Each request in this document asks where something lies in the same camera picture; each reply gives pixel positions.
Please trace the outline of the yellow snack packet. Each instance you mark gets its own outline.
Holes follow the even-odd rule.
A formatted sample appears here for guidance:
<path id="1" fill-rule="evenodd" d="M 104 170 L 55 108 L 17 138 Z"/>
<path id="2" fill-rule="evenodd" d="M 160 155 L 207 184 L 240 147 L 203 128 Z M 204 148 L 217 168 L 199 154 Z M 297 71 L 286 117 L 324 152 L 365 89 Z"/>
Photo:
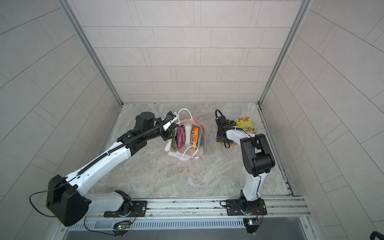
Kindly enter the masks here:
<path id="1" fill-rule="evenodd" d="M 241 128 L 248 134 L 257 134 L 257 131 L 250 117 L 234 119 L 237 127 Z"/>

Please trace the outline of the purple pink candy packet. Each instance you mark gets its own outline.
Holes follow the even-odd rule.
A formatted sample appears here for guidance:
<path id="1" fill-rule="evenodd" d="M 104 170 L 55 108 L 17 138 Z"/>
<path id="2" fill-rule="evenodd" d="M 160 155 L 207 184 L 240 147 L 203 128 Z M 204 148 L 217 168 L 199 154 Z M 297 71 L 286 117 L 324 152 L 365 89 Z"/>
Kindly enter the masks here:
<path id="1" fill-rule="evenodd" d="M 186 128 L 184 125 L 177 129 L 177 148 L 180 150 L 186 143 Z"/>

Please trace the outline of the red paper gift bag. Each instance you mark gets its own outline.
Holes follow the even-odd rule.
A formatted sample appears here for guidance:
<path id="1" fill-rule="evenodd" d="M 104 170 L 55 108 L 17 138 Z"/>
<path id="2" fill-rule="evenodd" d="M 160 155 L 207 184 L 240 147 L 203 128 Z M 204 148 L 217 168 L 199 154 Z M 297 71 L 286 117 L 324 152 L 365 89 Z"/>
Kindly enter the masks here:
<path id="1" fill-rule="evenodd" d="M 178 112 L 178 119 L 176 121 L 176 124 L 179 126 L 184 125 L 186 128 L 186 143 L 185 145 L 180 149 L 174 151 L 172 148 L 172 142 L 171 139 L 168 140 L 165 152 L 171 156 L 175 157 L 181 161 L 189 161 L 198 159 L 203 153 L 204 153 L 204 144 L 205 144 L 205 128 L 199 124 L 192 116 L 191 112 L 188 109 L 181 109 Z M 191 125 L 198 126 L 199 128 L 202 128 L 204 131 L 204 143 L 201 148 L 198 148 L 196 151 L 193 150 L 193 146 L 191 145 Z"/>

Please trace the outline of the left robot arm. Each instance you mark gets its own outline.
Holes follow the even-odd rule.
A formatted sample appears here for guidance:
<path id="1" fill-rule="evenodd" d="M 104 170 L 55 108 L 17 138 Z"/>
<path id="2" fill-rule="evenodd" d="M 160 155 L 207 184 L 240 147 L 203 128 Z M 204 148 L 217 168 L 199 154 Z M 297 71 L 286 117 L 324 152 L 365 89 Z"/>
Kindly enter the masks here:
<path id="1" fill-rule="evenodd" d="M 106 213 L 108 217 L 126 217 L 133 213 L 131 197 L 124 191 L 90 195 L 88 191 L 104 175 L 145 147 L 149 140 L 169 140 L 176 127 L 176 113 L 156 118 L 151 112 L 136 116 L 132 130 L 120 136 L 105 152 L 80 169 L 48 184 L 46 207 L 64 226 L 70 227 L 85 216 Z"/>

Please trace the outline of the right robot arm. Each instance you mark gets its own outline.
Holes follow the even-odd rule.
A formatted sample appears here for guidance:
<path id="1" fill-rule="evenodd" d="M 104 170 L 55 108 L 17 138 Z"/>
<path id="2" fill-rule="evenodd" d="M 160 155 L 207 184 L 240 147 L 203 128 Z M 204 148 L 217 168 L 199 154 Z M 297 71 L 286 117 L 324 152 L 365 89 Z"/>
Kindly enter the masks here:
<path id="1" fill-rule="evenodd" d="M 241 147 L 243 165 L 248 173 L 245 186 L 241 190 L 240 210 L 246 215 L 266 215 L 267 210 L 261 198 L 265 178 L 276 162 L 264 134 L 251 135 L 238 127 L 235 121 L 228 120 L 220 110 L 215 110 L 217 142 L 230 148 L 236 143 Z"/>

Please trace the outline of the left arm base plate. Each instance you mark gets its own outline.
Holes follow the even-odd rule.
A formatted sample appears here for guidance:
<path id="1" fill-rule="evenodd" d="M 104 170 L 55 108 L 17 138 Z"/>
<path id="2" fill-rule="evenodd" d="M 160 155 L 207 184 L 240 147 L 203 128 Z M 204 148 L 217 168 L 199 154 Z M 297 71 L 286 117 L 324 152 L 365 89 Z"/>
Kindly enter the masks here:
<path id="1" fill-rule="evenodd" d="M 144 217 L 147 210 L 147 201 L 130 201 L 123 205 L 115 212 L 104 212 L 104 218 L 127 218 L 127 217 Z"/>

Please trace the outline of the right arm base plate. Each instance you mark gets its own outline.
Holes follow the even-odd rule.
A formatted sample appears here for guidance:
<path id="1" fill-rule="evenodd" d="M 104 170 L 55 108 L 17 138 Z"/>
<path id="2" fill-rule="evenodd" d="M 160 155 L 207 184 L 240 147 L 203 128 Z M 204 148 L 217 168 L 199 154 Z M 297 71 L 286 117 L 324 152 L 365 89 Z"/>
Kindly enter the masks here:
<path id="1" fill-rule="evenodd" d="M 247 201 L 246 199 L 225 200 L 224 207 L 228 216 L 264 216 L 267 215 L 267 208 L 263 199 Z"/>

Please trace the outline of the orange Fox's candy packet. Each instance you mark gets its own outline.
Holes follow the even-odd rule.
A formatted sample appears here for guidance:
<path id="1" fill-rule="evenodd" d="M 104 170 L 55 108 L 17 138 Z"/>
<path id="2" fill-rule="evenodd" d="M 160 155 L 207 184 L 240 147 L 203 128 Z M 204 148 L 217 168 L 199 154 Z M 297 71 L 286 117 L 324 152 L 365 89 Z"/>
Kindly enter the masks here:
<path id="1" fill-rule="evenodd" d="M 221 142 L 221 145 L 223 145 L 226 149 L 229 149 L 231 146 L 237 145 L 237 143 L 235 143 L 235 142 L 231 142 L 231 143 L 229 143 L 229 142 Z"/>

